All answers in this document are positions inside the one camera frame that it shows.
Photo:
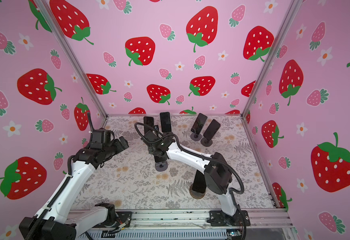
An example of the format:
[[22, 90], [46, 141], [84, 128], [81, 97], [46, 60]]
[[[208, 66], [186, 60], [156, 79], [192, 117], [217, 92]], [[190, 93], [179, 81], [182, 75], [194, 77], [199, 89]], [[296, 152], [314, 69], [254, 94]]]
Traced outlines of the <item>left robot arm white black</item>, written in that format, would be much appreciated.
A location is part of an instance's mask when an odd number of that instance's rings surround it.
[[68, 173], [46, 204], [31, 218], [25, 217], [19, 230], [26, 240], [75, 240], [98, 224], [113, 226], [118, 217], [113, 204], [97, 204], [79, 219], [67, 222], [71, 207], [88, 178], [113, 156], [129, 147], [124, 137], [112, 131], [92, 130], [90, 142], [68, 158]]

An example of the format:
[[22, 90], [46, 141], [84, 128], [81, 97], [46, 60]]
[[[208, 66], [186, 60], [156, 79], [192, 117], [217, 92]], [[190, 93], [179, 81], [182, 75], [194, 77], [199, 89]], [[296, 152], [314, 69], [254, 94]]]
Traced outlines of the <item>grey stand wooden base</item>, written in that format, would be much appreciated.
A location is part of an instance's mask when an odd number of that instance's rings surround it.
[[202, 199], [206, 193], [200, 193], [200, 192], [197, 192], [195, 190], [193, 190], [193, 184], [191, 184], [190, 188], [189, 188], [189, 192], [190, 192], [190, 195], [192, 198], [194, 199]]

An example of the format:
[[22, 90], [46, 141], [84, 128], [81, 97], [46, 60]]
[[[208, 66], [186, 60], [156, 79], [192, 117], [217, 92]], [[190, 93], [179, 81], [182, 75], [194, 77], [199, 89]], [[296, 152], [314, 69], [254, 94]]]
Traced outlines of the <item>black smartphone front stand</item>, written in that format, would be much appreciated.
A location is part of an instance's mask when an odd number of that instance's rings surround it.
[[194, 182], [191, 186], [191, 193], [196, 195], [204, 195], [206, 193], [206, 180], [202, 172], [196, 171]]

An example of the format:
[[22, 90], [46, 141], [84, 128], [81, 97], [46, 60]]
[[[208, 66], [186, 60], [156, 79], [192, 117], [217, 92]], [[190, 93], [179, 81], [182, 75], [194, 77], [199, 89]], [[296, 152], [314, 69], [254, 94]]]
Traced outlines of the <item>grey phone stand front left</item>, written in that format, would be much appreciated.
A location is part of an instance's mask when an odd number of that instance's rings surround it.
[[168, 162], [163, 161], [163, 162], [155, 163], [155, 169], [158, 172], [166, 171], [168, 169]]

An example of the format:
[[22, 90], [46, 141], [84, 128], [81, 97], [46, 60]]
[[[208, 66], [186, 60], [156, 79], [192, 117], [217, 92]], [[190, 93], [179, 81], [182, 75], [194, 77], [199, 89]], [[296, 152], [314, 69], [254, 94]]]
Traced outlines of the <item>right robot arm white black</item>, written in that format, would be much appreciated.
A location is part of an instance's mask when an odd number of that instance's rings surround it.
[[209, 155], [186, 148], [175, 134], [159, 137], [150, 131], [141, 135], [141, 140], [148, 146], [149, 154], [182, 162], [201, 172], [207, 188], [218, 195], [226, 224], [245, 226], [246, 216], [234, 196], [245, 192], [244, 183], [222, 154]]

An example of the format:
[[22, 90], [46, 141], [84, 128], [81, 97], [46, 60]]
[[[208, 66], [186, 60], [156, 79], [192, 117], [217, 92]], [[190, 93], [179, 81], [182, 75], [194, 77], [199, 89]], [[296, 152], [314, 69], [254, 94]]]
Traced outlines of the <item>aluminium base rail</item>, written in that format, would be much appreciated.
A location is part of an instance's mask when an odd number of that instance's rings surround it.
[[230, 217], [221, 210], [48, 211], [45, 219], [73, 224], [76, 238], [94, 240], [297, 240], [285, 210], [246, 209]]

